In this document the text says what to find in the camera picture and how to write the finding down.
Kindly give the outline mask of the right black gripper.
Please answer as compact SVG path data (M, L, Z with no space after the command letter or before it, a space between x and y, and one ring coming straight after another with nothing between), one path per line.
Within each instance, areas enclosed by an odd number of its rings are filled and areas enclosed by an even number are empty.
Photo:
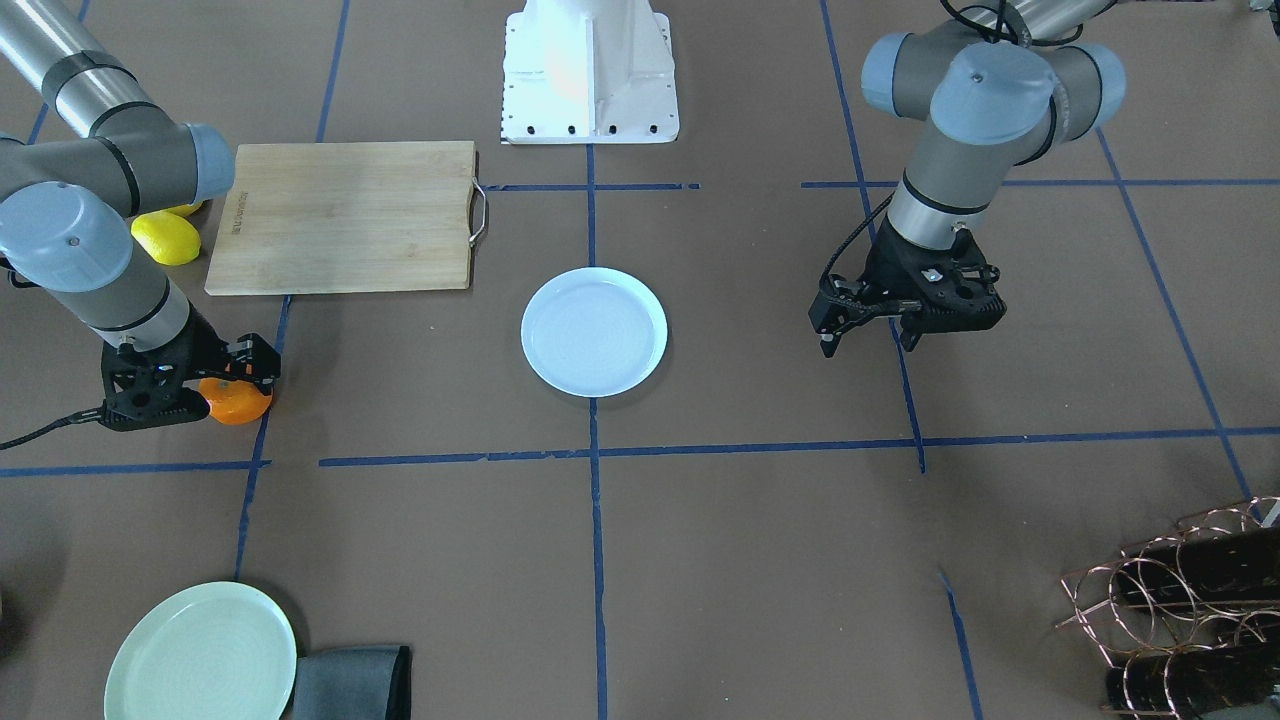
M243 380L271 393L282 372L279 352L260 334L243 334L228 345L195 307L174 340L160 347L160 386L218 378Z

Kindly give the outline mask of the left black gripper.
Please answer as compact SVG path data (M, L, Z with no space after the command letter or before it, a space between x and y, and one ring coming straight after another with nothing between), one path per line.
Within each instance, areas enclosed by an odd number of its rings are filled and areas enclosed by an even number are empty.
M849 278L822 278L808 310L812 328L824 357L833 357L841 338L854 328L876 319L879 305L864 299L865 286L873 295L914 299L915 283L908 277L913 266L947 260L972 261L974 238L970 231L952 234L948 247L925 249L905 240L895 228L877 231L861 272L861 282ZM904 313L899 319L899 346L911 352L929 332L925 313Z

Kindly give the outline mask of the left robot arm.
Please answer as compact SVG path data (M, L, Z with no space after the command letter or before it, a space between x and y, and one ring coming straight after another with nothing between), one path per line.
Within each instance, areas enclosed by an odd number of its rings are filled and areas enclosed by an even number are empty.
M869 105L920 120L893 193L861 223L861 274L820 273L809 319L826 356L850 331L900 320L911 351L927 334L988 331L1005 315L980 227L1009 172L1112 118L1126 94L1120 58L1080 44L1108 1L943 4L948 19L879 38L861 68Z

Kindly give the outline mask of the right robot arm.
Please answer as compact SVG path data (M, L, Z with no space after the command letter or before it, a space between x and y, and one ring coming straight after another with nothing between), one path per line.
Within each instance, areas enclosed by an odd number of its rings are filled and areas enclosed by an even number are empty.
M134 240L129 219L195 205L234 184L236 155L211 126L173 120L59 1L5 1L3 55L76 131L72 141L3 138L3 258L104 343L187 379L269 393L275 350L219 338Z

